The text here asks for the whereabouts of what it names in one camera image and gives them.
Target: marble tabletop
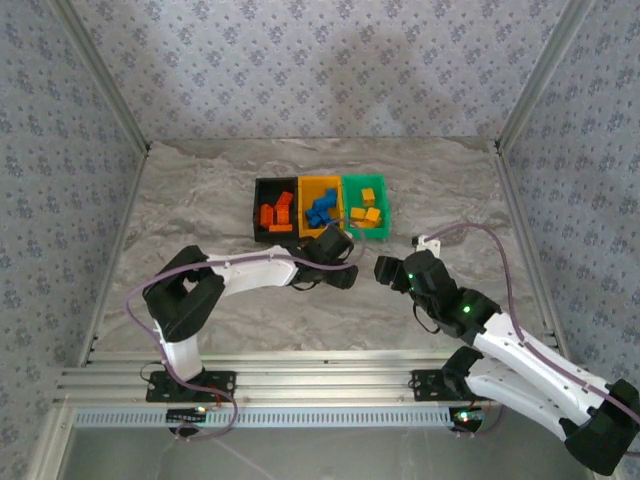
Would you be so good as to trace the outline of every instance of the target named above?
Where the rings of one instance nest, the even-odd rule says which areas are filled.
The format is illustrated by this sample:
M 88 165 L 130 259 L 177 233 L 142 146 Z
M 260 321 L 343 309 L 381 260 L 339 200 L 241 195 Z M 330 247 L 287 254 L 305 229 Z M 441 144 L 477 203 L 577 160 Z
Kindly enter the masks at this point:
M 367 244 L 353 288 L 319 285 L 298 292 L 274 287 L 226 297 L 199 334 L 202 353 L 455 349 L 461 345 L 458 340 L 421 329 L 411 300 L 377 284 L 373 266 L 378 255 L 410 254 L 414 235 L 468 221 L 490 226 L 504 242 L 518 318 L 540 336 L 543 324 L 492 159 L 479 138 L 154 143 L 94 347 L 112 352 L 153 350 L 124 314 L 122 301 L 183 247 L 196 244 L 209 254 L 265 248 L 253 240 L 255 178 L 366 173 L 385 176 L 393 220 L 388 240 Z M 480 290 L 506 307 L 500 257 L 485 233 L 465 230 L 445 236 L 441 258 L 459 285 Z M 133 307 L 151 324 L 141 298 Z M 431 325 L 426 315 L 423 320 Z

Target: patterned wallpaper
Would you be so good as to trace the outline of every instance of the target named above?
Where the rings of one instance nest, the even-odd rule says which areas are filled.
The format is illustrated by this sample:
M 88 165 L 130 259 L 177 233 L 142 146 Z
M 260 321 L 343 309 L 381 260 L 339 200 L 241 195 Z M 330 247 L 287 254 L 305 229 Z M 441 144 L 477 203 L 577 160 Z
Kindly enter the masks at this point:
M 139 155 L 46 0 L 0 2 L 0 479 L 23 479 Z
M 73 0 L 148 140 L 495 138 L 565 0 Z
M 508 154 L 573 352 L 636 387 L 639 52 L 638 3 L 598 2 Z M 640 478 L 640 461 L 627 472 Z

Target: purple cable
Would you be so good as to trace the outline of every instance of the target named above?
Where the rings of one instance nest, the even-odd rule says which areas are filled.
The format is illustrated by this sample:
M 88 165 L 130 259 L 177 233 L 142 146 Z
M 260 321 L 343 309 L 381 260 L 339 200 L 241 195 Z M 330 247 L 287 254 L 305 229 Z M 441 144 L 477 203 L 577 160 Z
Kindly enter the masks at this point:
M 625 414 L 627 414 L 634 422 L 636 422 L 638 425 L 640 425 L 640 416 L 638 416 L 633 410 L 631 410 L 625 404 L 620 402 L 618 399 L 612 397 L 608 393 L 603 392 L 599 388 L 594 387 L 593 385 L 589 384 L 588 382 L 585 382 L 581 378 L 576 377 L 574 374 L 572 374 L 571 372 L 568 372 L 567 370 L 562 368 L 560 365 L 557 365 L 553 361 L 549 360 L 542 353 L 540 353 L 538 350 L 536 350 L 536 348 L 526 340 L 526 338 L 524 336 L 524 333 L 522 331 L 522 327 L 520 326 L 520 323 L 518 322 L 518 319 L 516 317 L 516 309 L 515 309 L 514 300 L 513 300 L 513 287 L 511 285 L 511 273 L 509 271 L 509 262 L 507 261 L 507 254 L 504 251 L 504 247 L 502 246 L 502 242 L 500 241 L 498 236 L 493 232 L 493 230 L 491 230 L 489 227 L 487 227 L 485 225 L 482 225 L 480 223 L 457 223 L 455 225 L 452 225 L 450 227 L 447 227 L 447 228 L 444 228 L 444 229 L 440 230 L 439 232 L 435 233 L 434 235 L 431 235 L 429 238 L 427 238 L 425 240 L 425 242 L 428 242 L 428 241 L 433 240 L 435 238 L 441 237 L 442 235 L 444 235 L 446 233 L 452 232 L 454 230 L 459 230 L 461 228 L 476 228 L 478 230 L 482 230 L 483 232 L 487 233 L 493 239 L 493 241 L 496 243 L 496 246 L 498 247 L 498 252 L 500 252 L 500 257 L 502 258 L 502 265 L 504 267 L 504 275 L 505 275 L 505 279 L 506 279 L 506 282 L 507 282 L 507 302 L 509 304 L 509 313 L 511 315 L 511 324 L 513 325 L 513 330 L 516 332 L 516 336 L 523 343 L 523 345 L 527 348 L 527 350 L 529 350 L 534 357 L 536 357 L 538 360 L 540 360 L 542 363 L 544 363 L 547 367 L 551 368 L 552 370 L 555 370 L 557 373 L 559 373 L 560 375 L 562 375 L 566 379 L 572 381 L 576 385 L 579 385 L 581 388 L 587 389 L 587 390 L 595 393 L 596 395 L 598 395 L 602 399 L 607 400 L 609 403 L 615 405 L 620 410 L 622 410 Z M 625 455 L 627 455 L 629 457 L 640 457 L 640 452 L 626 452 Z
M 354 261 L 350 263 L 343 263 L 342 265 L 322 265 L 319 263 L 311 262 L 309 260 L 305 260 L 303 258 L 297 258 L 292 255 L 284 255 L 284 254 L 273 254 L 273 255 L 262 254 L 262 255 L 254 255 L 254 256 L 243 257 L 243 258 L 235 258 L 231 260 L 214 260 L 211 262 L 199 262 L 199 263 L 192 263 L 190 265 L 182 265 L 180 267 L 176 267 L 171 270 L 167 270 L 166 272 L 160 273 L 155 277 L 141 283 L 140 285 L 135 287 L 133 290 L 131 290 L 127 294 L 126 298 L 124 299 L 125 312 L 127 313 L 127 315 L 129 315 L 131 320 L 135 322 L 136 325 L 138 325 L 147 335 L 149 335 L 149 337 L 156 344 L 156 347 L 160 352 L 160 357 L 162 358 L 162 364 L 167 369 L 167 372 L 169 372 L 169 375 L 171 375 L 171 378 L 173 378 L 178 385 L 181 385 L 184 388 L 187 388 L 189 390 L 195 390 L 197 392 L 205 392 L 205 393 L 210 393 L 212 395 L 221 396 L 224 399 L 231 402 L 231 405 L 233 406 L 233 415 L 231 416 L 231 420 L 225 427 L 215 432 L 208 433 L 206 435 L 201 435 L 197 437 L 187 437 L 190 439 L 189 441 L 209 440 L 212 438 L 221 437 L 225 433 L 229 432 L 233 427 L 233 424 L 238 419 L 238 404 L 231 395 L 229 395 L 228 393 L 222 390 L 219 390 L 213 387 L 201 387 L 199 385 L 193 385 L 191 383 L 188 383 L 182 380 L 174 370 L 171 363 L 169 362 L 169 359 L 167 358 L 167 354 L 164 351 L 160 338 L 155 334 L 155 332 L 151 328 L 147 327 L 144 323 L 142 323 L 142 321 L 138 317 L 134 315 L 133 311 L 131 310 L 131 305 L 130 305 L 131 300 L 133 300 L 133 298 L 136 297 L 137 295 L 140 295 L 145 288 L 150 287 L 151 285 L 155 285 L 156 283 L 161 282 L 162 280 L 165 280 L 169 277 L 173 277 L 174 275 L 178 275 L 184 272 L 190 272 L 193 270 L 199 270 L 200 268 L 225 267 L 225 266 L 228 267 L 232 265 L 239 265 L 242 263 L 249 263 L 249 262 L 255 262 L 255 261 L 262 261 L 262 260 L 293 260 L 295 263 L 307 265 L 308 267 L 312 267 L 318 270 L 328 270 L 328 271 L 345 270 L 347 268 L 355 266 L 356 263 L 362 260 L 366 252 L 366 240 L 364 236 L 364 231 L 355 222 L 349 219 L 342 218 L 342 219 L 333 220 L 329 225 L 336 222 L 348 222 L 354 227 L 356 227 L 360 233 L 360 238 L 362 239 L 362 247 L 360 249 L 360 254 L 356 257 Z M 181 436 L 177 435 L 177 433 L 180 431 L 180 428 L 181 427 L 179 427 L 178 430 L 176 430 L 176 437 L 182 439 Z

